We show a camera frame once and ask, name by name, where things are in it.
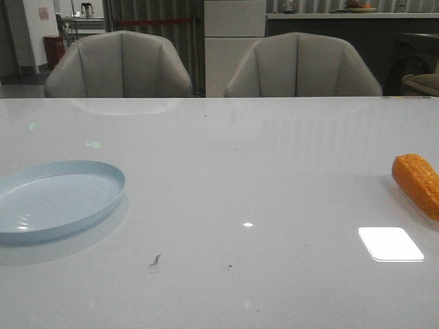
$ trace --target wall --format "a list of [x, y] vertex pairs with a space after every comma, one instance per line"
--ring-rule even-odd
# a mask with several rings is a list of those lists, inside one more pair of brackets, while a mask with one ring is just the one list
[[[26, 13], [27, 26], [29, 27], [30, 41], [34, 50], [35, 65], [37, 73], [38, 67], [47, 64], [44, 49], [43, 37], [58, 35], [53, 0], [23, 0]], [[38, 8], [46, 7], [49, 12], [49, 20], [42, 21], [38, 13]]]
[[[70, 0], [57, 0], [60, 3], [61, 17], [71, 16], [71, 2]], [[90, 1], [90, 0], [73, 0], [73, 6], [76, 12], [81, 11], [81, 3], [88, 2], [93, 6], [93, 17], [104, 17], [104, 10], [102, 8], [102, 0]], [[85, 17], [85, 11], [81, 14], [81, 17]]]
[[55, 13], [56, 14], [60, 14], [61, 13], [60, 0], [54, 0], [54, 9], [55, 9]]

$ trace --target orange corn cob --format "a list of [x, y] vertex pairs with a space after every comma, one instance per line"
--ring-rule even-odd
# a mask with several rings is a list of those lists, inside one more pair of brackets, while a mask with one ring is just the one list
[[397, 156], [392, 176], [429, 218], [439, 221], [439, 175], [424, 158], [417, 154]]

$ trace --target door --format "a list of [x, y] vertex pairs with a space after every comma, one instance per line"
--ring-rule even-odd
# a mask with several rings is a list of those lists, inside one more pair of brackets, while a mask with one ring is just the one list
[[5, 1], [0, 0], [0, 77], [15, 73], [15, 56], [5, 10]]

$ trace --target upholstered armchair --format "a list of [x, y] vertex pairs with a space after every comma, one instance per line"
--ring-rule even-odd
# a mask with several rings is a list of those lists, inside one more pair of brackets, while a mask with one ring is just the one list
[[46, 97], [189, 97], [191, 79], [169, 40], [118, 31], [72, 44], [45, 83]]
[[381, 96], [379, 82], [345, 40], [287, 33], [256, 41], [225, 97]]

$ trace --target red bin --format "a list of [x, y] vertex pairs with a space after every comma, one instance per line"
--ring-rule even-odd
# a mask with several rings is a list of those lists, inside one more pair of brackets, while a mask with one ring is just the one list
[[53, 69], [66, 52], [61, 36], [45, 36], [44, 49], [46, 51], [49, 69]]

